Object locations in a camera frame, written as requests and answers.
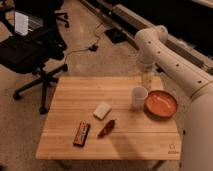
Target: white block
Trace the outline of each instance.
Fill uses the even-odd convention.
[[[111,106],[108,103],[101,102],[93,112],[93,115],[102,120],[110,110]]]

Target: office chair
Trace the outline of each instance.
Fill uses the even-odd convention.
[[[40,76],[40,78],[17,89],[13,95],[15,100],[19,100],[22,91],[42,83],[40,114],[48,112],[46,108],[47,88],[51,86],[52,82],[58,82],[58,78],[53,75],[59,71],[68,71],[67,64],[48,73],[44,70],[45,62],[50,58],[62,60],[63,51],[67,48],[57,28],[54,13],[56,9],[50,5],[53,2],[54,0],[14,0],[15,10],[26,15],[39,17],[43,20],[43,26],[26,36],[18,35],[13,27],[13,36],[0,43],[0,64],[16,73],[33,73]]]
[[[57,10],[60,10],[61,9],[61,4],[58,4],[56,9]],[[69,28],[69,22],[67,21],[68,19],[68,14],[66,12],[59,12],[59,13],[55,13],[55,16],[56,16],[56,19],[59,20],[59,21],[62,21],[65,23],[65,27],[66,28]]]

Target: black cable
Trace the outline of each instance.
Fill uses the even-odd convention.
[[[106,19],[102,20],[102,22],[94,28],[93,34],[95,35],[95,37],[97,38],[97,40],[95,41],[95,43],[93,43],[93,45],[97,45],[98,42],[101,40],[101,34],[102,34],[102,33],[101,33],[100,35],[98,35],[98,34],[96,33],[96,30],[97,30],[99,27],[101,27],[101,26],[105,23],[105,21],[106,21]]]
[[[98,42],[100,41],[100,39],[101,39],[100,36],[101,36],[102,33],[101,33],[100,35],[98,35],[98,34],[96,33],[96,30],[97,30],[99,27],[101,27],[101,26],[105,23],[105,21],[106,21],[106,19],[103,19],[102,22],[99,23],[99,24],[94,28],[93,34],[95,35],[95,37],[97,37],[97,40],[95,41],[95,43],[92,44],[92,46],[97,45]],[[68,52],[68,53],[66,54],[66,56],[65,56],[64,64],[66,63],[67,57],[68,57],[70,54],[76,53],[76,52],[85,52],[85,51],[88,51],[88,50],[90,50],[90,48],[91,48],[92,46],[86,47],[85,49],[73,50],[73,51]]]
[[[88,50],[89,50],[89,49],[88,49],[88,48],[86,48],[86,49],[73,50],[73,51],[68,52],[68,53],[66,54],[66,56],[65,56],[64,64],[65,64],[65,63],[66,63],[66,61],[67,61],[67,57],[68,57],[69,55],[71,55],[72,53],[84,52],[84,51],[88,51]]]

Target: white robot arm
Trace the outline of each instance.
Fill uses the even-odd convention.
[[[213,77],[179,56],[164,43],[164,26],[143,29],[135,36],[139,62],[148,68],[154,61],[192,99],[186,114],[181,170],[213,170]]]

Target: paper cup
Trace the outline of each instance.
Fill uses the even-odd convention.
[[[132,107],[133,109],[140,109],[145,99],[148,96],[148,91],[143,86],[138,86],[132,89]]]

